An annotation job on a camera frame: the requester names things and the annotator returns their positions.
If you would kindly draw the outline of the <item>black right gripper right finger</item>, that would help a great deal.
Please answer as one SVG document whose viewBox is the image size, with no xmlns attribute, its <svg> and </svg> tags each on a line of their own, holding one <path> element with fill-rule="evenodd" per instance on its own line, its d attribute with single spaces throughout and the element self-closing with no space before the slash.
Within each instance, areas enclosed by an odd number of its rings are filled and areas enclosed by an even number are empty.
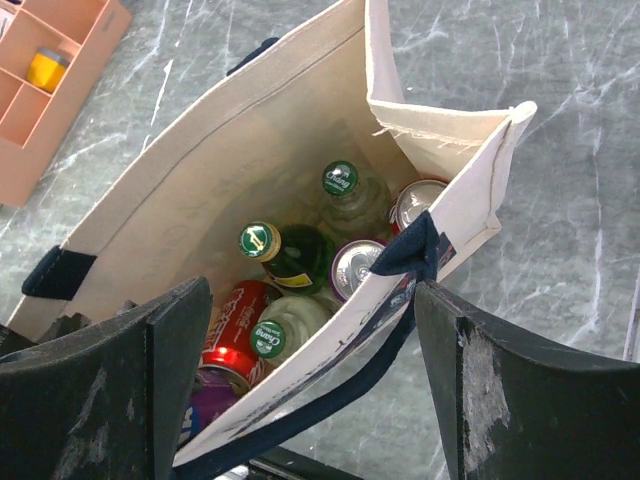
<svg viewBox="0 0 640 480">
<path fill-rule="evenodd" d="M 415 316 L 453 479 L 635 479 L 639 367 L 551 341 L 432 281 Z"/>
</svg>

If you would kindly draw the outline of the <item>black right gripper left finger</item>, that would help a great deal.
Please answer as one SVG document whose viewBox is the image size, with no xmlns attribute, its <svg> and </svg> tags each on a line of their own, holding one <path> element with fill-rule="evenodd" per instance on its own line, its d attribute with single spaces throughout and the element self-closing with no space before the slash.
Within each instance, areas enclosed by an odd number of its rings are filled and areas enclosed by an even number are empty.
<svg viewBox="0 0 640 480">
<path fill-rule="evenodd" d="M 212 303 L 196 277 L 3 357 L 2 478 L 170 478 Z"/>
</svg>

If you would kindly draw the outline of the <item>purple fanta can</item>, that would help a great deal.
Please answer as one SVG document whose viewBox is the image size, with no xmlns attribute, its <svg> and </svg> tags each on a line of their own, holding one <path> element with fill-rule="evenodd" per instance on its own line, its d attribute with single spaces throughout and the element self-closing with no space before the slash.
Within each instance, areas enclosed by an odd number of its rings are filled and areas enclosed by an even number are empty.
<svg viewBox="0 0 640 480">
<path fill-rule="evenodd" d="M 356 239 L 342 246 L 331 263 L 329 283 L 340 302 L 346 302 L 368 277 L 371 266 L 385 249 L 378 239 Z"/>
<path fill-rule="evenodd" d="M 183 417 L 179 447 L 196 437 L 239 400 L 226 374 L 225 370 L 217 367 L 197 371 Z"/>
</svg>

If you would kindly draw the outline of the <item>red cola can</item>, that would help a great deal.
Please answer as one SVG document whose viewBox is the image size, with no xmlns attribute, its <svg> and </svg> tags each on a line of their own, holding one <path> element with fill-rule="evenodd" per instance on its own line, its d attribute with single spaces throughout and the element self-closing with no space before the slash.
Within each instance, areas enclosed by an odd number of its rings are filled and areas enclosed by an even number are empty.
<svg viewBox="0 0 640 480">
<path fill-rule="evenodd" d="M 408 184 L 393 201 L 389 211 L 393 234 L 398 235 L 423 211 L 428 210 L 446 188 L 446 182 L 434 178 Z"/>
<path fill-rule="evenodd" d="M 238 283 L 221 306 L 204 341 L 200 368 L 214 370 L 241 397 L 270 373 L 251 347 L 250 337 L 260 315 L 282 294 L 260 280 Z"/>
</svg>

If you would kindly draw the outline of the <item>clear chang bottle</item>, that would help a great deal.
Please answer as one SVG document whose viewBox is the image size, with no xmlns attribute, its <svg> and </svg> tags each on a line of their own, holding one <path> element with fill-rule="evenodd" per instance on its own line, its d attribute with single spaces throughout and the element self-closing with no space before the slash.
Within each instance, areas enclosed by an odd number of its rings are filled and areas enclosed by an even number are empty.
<svg viewBox="0 0 640 480">
<path fill-rule="evenodd" d="M 369 167 L 346 160 L 328 164 L 321 176 L 320 214 L 344 240 L 391 237 L 391 193 L 386 181 Z"/>
<path fill-rule="evenodd" d="M 279 298 L 260 315 L 250 334 L 250 346 L 260 358 L 278 367 L 301 349 L 331 317 L 331 311 L 313 298 Z"/>
</svg>

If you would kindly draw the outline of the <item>purple Fanta can front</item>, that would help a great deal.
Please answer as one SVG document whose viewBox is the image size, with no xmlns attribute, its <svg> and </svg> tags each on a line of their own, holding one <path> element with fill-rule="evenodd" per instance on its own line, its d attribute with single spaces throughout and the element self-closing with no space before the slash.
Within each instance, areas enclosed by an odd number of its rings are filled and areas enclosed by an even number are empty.
<svg viewBox="0 0 640 480">
<path fill-rule="evenodd" d="M 371 266 L 385 249 L 378 239 L 356 239 L 342 246 L 331 263 L 329 283 L 340 302 L 346 302 L 368 277 Z"/>
</svg>

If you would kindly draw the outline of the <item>red cola can front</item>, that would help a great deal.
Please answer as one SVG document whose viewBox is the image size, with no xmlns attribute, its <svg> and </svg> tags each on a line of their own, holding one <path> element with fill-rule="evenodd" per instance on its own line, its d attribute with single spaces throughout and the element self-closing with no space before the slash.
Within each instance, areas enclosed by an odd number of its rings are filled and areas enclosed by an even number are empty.
<svg viewBox="0 0 640 480">
<path fill-rule="evenodd" d="M 398 235 L 423 211 L 428 210 L 446 188 L 446 182 L 434 178 L 408 184 L 393 201 L 389 211 L 393 234 Z"/>
</svg>

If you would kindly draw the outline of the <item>green Perrier glass bottle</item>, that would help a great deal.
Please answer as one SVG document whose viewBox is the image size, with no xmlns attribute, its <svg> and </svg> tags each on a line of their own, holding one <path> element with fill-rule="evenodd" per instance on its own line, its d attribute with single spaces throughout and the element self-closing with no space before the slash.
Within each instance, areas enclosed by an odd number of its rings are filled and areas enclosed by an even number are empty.
<svg viewBox="0 0 640 480">
<path fill-rule="evenodd" d="M 301 295 L 316 294 L 327 286 L 336 253 L 328 235 L 306 224 L 278 227 L 254 221 L 239 233 L 238 245 L 277 286 Z"/>
</svg>

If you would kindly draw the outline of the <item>clear Chang bottle front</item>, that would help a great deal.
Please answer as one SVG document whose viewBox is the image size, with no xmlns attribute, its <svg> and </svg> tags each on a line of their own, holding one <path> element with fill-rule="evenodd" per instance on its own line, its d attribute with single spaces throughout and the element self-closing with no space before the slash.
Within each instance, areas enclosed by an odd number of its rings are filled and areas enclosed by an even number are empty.
<svg viewBox="0 0 640 480">
<path fill-rule="evenodd" d="M 344 240 L 391 237 L 391 193 L 386 181 L 369 167 L 346 160 L 328 164 L 321 176 L 320 214 Z"/>
</svg>

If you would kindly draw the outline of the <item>cream canvas tote bag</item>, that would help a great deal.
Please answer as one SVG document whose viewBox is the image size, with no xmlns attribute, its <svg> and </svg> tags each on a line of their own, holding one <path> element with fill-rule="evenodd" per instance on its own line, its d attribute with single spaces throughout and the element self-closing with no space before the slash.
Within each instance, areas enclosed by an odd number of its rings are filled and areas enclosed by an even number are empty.
<svg viewBox="0 0 640 480">
<path fill-rule="evenodd" d="M 38 264 L 9 324 L 36 337 L 65 314 L 90 325 L 196 277 L 212 295 L 206 334 L 234 286 L 262 270 L 239 233 L 318 218 L 320 176 L 354 156 L 398 190 L 447 188 L 386 249 L 381 266 L 310 341 L 189 443 L 170 478 L 211 479 L 368 392 L 413 329 L 418 278 L 449 275 L 500 228 L 526 101 L 467 112 L 409 104 L 384 1 L 339 1 L 200 97 Z"/>
</svg>

